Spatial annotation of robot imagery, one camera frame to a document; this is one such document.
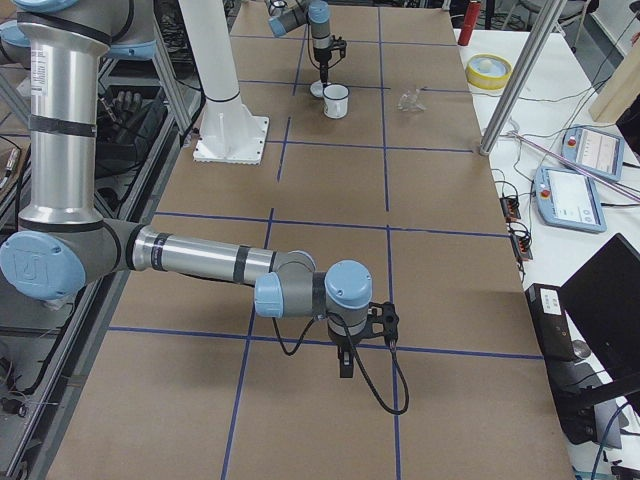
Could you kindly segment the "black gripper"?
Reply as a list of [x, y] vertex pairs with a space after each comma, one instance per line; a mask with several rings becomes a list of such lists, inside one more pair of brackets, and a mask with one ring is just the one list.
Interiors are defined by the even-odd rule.
[[331, 340], [338, 350], [339, 376], [341, 378], [353, 377], [353, 355], [355, 343], [351, 336], [331, 331]]
[[332, 58], [332, 52], [330, 48], [313, 48], [313, 57], [319, 66], [320, 81], [322, 85], [327, 85], [329, 82], [329, 63]]

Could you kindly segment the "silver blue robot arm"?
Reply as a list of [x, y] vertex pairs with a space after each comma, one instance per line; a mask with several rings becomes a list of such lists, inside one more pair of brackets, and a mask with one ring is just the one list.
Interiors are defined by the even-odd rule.
[[323, 87], [329, 82], [329, 62], [336, 38], [331, 34], [330, 7], [326, 1], [266, 1], [268, 25], [275, 37], [307, 25]]
[[94, 205], [98, 71], [123, 49], [155, 52], [149, 1], [20, 1], [17, 24], [31, 54], [31, 200], [1, 248], [1, 269], [22, 294], [53, 301], [122, 270], [176, 272], [250, 286], [259, 316], [326, 319], [340, 374], [362, 365], [357, 343], [372, 336], [372, 279], [343, 260], [317, 270], [302, 251], [160, 233], [104, 218]]

